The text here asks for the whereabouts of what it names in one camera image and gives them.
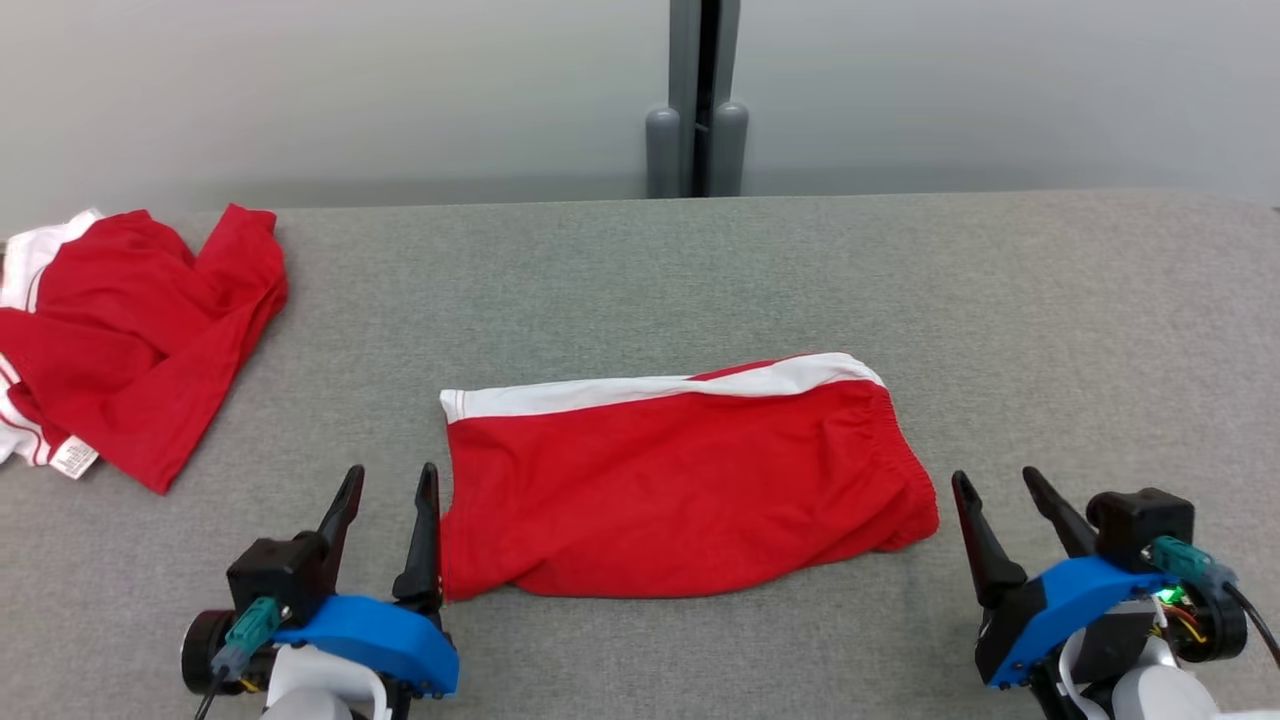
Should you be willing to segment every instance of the garment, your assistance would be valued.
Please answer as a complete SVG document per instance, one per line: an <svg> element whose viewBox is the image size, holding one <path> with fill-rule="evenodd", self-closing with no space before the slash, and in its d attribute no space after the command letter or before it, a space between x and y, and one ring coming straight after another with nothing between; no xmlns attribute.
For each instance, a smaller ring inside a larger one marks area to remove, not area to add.
<svg viewBox="0 0 1280 720"><path fill-rule="evenodd" d="M274 225L232 205L196 256L145 210L97 220L40 273L33 311L0 309L8 400L166 492L284 305Z"/></svg>
<svg viewBox="0 0 1280 720"><path fill-rule="evenodd" d="M681 597L937 530L879 375L842 352L440 393L445 593Z"/></svg>
<svg viewBox="0 0 1280 720"><path fill-rule="evenodd" d="M84 234L84 231L100 219L102 214L90 209L60 225L36 228L10 237L4 246L0 307L33 311L40 278L58 250ZM28 465L49 465L70 438L54 427L46 433L38 421L18 410L9 400L9 391L18 384L18 370L0 354L0 462L17 452ZM24 389L18 388L15 392L22 393ZM79 445L73 442L68 452L73 448L79 448Z"/></svg>

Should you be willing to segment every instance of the green connector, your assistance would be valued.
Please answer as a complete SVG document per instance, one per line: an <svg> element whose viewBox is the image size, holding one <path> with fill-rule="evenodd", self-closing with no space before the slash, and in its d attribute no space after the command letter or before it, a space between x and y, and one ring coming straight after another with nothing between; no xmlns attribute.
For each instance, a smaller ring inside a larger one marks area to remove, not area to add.
<svg viewBox="0 0 1280 720"><path fill-rule="evenodd" d="M1213 559L1207 552L1178 538L1162 536L1151 543L1151 564L1170 575L1196 584L1204 579Z"/></svg>
<svg viewBox="0 0 1280 720"><path fill-rule="evenodd" d="M1225 597L1224 585L1236 582L1235 571L1213 560L1212 555L1169 536L1151 543L1149 562L1215 597Z"/></svg>
<svg viewBox="0 0 1280 720"><path fill-rule="evenodd" d="M280 606L274 598L255 600L227 632L227 644L218 651L211 664L214 675L228 680L238 679L257 648L271 642L271 635L280 629L283 620Z"/></svg>

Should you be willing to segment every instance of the red wire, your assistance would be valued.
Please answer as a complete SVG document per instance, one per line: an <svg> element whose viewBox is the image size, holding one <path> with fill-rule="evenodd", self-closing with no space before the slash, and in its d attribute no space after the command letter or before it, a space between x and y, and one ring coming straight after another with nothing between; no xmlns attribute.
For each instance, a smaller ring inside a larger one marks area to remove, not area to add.
<svg viewBox="0 0 1280 720"><path fill-rule="evenodd" d="M1199 623L1196 621L1196 616L1192 615L1190 612L1183 610L1181 607L1176 607L1174 605L1161 603L1161 606L1165 609L1165 612L1172 612L1174 615L1190 623L1197 630L1199 629Z"/></svg>

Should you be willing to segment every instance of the green led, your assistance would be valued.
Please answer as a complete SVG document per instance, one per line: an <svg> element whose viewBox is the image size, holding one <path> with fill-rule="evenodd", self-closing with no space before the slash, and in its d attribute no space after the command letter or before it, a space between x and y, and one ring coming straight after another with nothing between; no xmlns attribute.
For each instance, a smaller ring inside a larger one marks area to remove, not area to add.
<svg viewBox="0 0 1280 720"><path fill-rule="evenodd" d="M1165 605L1174 605L1180 601L1184 594L1187 594L1187 591L1183 589L1183 585L1174 585L1157 592L1156 597L1158 597L1160 602L1164 602Z"/></svg>

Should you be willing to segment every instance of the black cable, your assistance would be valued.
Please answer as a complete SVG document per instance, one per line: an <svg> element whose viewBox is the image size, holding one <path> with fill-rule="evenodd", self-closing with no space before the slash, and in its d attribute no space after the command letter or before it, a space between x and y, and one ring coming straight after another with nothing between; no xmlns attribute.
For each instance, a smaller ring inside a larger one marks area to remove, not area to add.
<svg viewBox="0 0 1280 720"><path fill-rule="evenodd" d="M408 706L413 702L412 688L407 683L394 683L387 691L387 700L392 703L392 720L408 720Z"/></svg>
<svg viewBox="0 0 1280 720"><path fill-rule="evenodd" d="M1258 614L1258 609L1253 607L1249 598L1244 597L1244 593L1240 592L1240 588L1235 587L1235 584L1224 583L1222 588L1226 589L1226 594L1234 597L1235 602L1240 603L1240 607L1244 609L1244 614L1249 616L1249 620L1253 620L1253 626L1257 628L1258 634L1262 635L1262 642L1267 644L1267 650L1271 651L1271 657L1276 661L1276 667L1280 667L1280 644L1276 643L1276 637L1272 635L1271 629L1267 628L1266 620L1263 620L1262 615Z"/></svg>
<svg viewBox="0 0 1280 720"><path fill-rule="evenodd" d="M200 701L200 707L196 708L195 720L205 720L205 716L209 715L209 706L214 703L214 698L218 696L218 688L223 687L223 680L227 679L228 670L229 667L223 666L223 669L214 675L214 682L210 683L209 691L205 693L204 700Z"/></svg>

